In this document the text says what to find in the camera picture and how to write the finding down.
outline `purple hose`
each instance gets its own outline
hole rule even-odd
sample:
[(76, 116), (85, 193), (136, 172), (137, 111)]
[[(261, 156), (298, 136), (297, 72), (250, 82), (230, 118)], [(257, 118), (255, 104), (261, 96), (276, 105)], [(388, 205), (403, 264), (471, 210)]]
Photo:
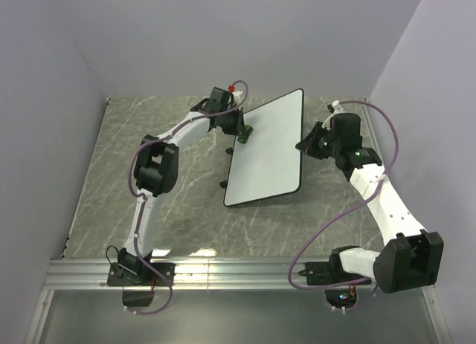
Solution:
[[(345, 101), (340, 102), (341, 105), (343, 105), (343, 104), (353, 104), (353, 103), (366, 105), (370, 108), (373, 108), (374, 110), (377, 110), (377, 112), (380, 113), (380, 115), (383, 116), (383, 118), (385, 118), (388, 125), (390, 126), (390, 130), (392, 131), (393, 139), (395, 141), (395, 150), (393, 151), (392, 160), (390, 161), (388, 166), (385, 167), (385, 169), (383, 171), (383, 174), (382, 174), (382, 175), (387, 175), (389, 173), (389, 171), (392, 169), (393, 165), (395, 164), (396, 158), (399, 154), (399, 138), (398, 138), (398, 135), (396, 134), (395, 127), (393, 126), (390, 118), (386, 115), (386, 113), (384, 113), (383, 110), (381, 110), (379, 107), (375, 106), (374, 104), (368, 103), (366, 101), (361, 101), (361, 100), (345, 100)], [(357, 280), (353, 280), (353, 281), (334, 283), (332, 285), (325, 285), (325, 286), (312, 286), (312, 287), (310, 287), (310, 286), (301, 286), (301, 285), (295, 284), (292, 281), (292, 271), (294, 270), (294, 267), (295, 267), (296, 263), (298, 262), (299, 258), (303, 255), (304, 251), (307, 250), (307, 248), (310, 246), (310, 244), (320, 234), (322, 234), (322, 232), (325, 231), (325, 229), (327, 229), (329, 226), (334, 224), (337, 220), (343, 218), (344, 216), (346, 216), (347, 214), (350, 214), (351, 212), (356, 211), (357, 209), (360, 209), (360, 208), (364, 207), (365, 205), (369, 204), (373, 199), (375, 199), (376, 196), (379, 194), (380, 190), (382, 189), (383, 181), (384, 181), (384, 179), (381, 178), (381, 180), (379, 181), (379, 184), (377, 185), (377, 187), (375, 189), (375, 192), (368, 199), (365, 199), (361, 203), (358, 203), (358, 204), (354, 205), (353, 207), (350, 207), (347, 210), (344, 210), (340, 214), (337, 214), (335, 217), (333, 217), (327, 223), (325, 223), (325, 225), (322, 226), (322, 228), (319, 229), (304, 244), (304, 246), (302, 246), (302, 248), (297, 252), (296, 256), (291, 261), (291, 264), (289, 265), (289, 269), (288, 269), (288, 282), (292, 287), (297, 288), (298, 290), (316, 291), (316, 290), (324, 290), (324, 289), (327, 289), (327, 288), (334, 288), (334, 287), (338, 287), (338, 286), (356, 285), (358, 283), (361, 283), (361, 282), (364, 282), (364, 281), (368, 280), (368, 278), (363, 278), (363, 279), (357, 279)], [(374, 289), (372, 289), (372, 292), (370, 292), (370, 295), (364, 301), (362, 301), (360, 304), (354, 306), (352, 309), (356, 309), (356, 308), (360, 307), (361, 305), (363, 305), (364, 303), (366, 303), (370, 299), (370, 297), (377, 291), (377, 288), (378, 288), (378, 285), (376, 285), (374, 287)]]
[[(186, 125), (192, 123), (195, 120), (200, 120), (200, 119), (205, 119), (205, 118), (210, 118), (210, 117), (216, 117), (216, 116), (222, 116), (222, 115), (229, 114), (230, 112), (237, 110), (239, 107), (241, 107), (241, 105), (243, 105), (243, 103), (246, 101), (246, 98), (248, 97), (248, 84), (244, 80), (237, 80), (232, 85), (235, 86), (236, 84), (239, 84), (239, 83), (242, 83), (245, 86), (245, 95), (244, 95), (244, 97), (242, 98), (242, 100), (239, 104), (237, 104), (234, 107), (229, 108), (228, 110), (225, 110), (225, 111), (216, 112), (214, 114), (203, 114), (203, 115), (192, 117), (191, 119), (185, 120), (183, 123), (178, 124), (170, 132), (169, 135), (167, 135), (165, 137), (162, 137), (162, 138), (159, 138), (157, 140), (152, 140), (152, 141), (143, 143), (140, 147), (138, 147), (135, 150), (134, 155), (132, 156), (131, 163), (129, 165), (129, 171), (127, 173), (127, 186), (129, 187), (129, 191), (131, 192), (131, 194), (134, 197), (142, 198), (144, 200), (141, 204), (141, 208), (139, 209), (139, 214), (138, 214), (138, 217), (137, 217), (137, 223), (135, 225), (135, 233), (136, 234), (139, 234), (139, 229), (141, 228), (142, 216), (144, 215), (144, 210), (145, 210), (146, 202), (147, 202), (147, 197), (146, 197), (145, 193), (136, 192), (135, 189), (134, 189), (134, 186), (132, 185), (132, 173), (133, 173), (133, 170), (134, 170), (135, 161), (137, 160), (137, 157), (139, 156), (139, 153), (141, 153), (141, 151), (143, 149), (145, 149), (146, 147), (149, 147), (149, 146), (151, 146), (153, 144), (156, 144), (156, 143), (160, 143), (160, 142), (164, 142), (164, 141), (169, 140), (175, 134), (177, 134), (177, 132), (179, 132), (181, 129), (183, 129)], [(169, 296), (167, 298), (167, 301), (160, 308), (157, 308), (154, 311), (148, 311), (148, 312), (134, 311), (131, 308), (127, 308), (127, 310), (132, 312), (133, 314), (137, 314), (139, 316), (147, 316), (147, 315), (150, 315), (150, 314), (157, 314), (158, 312), (162, 312), (170, 304), (170, 301), (172, 300), (172, 295), (173, 295), (172, 285), (170, 284), (170, 282), (167, 280), (167, 278), (162, 273), (158, 272), (146, 260), (144, 260), (144, 257), (139, 252), (138, 238), (134, 238), (134, 250), (135, 250), (135, 255), (144, 264), (144, 266), (147, 267), (149, 270), (151, 270), (162, 281), (164, 281), (164, 283), (169, 288)]]

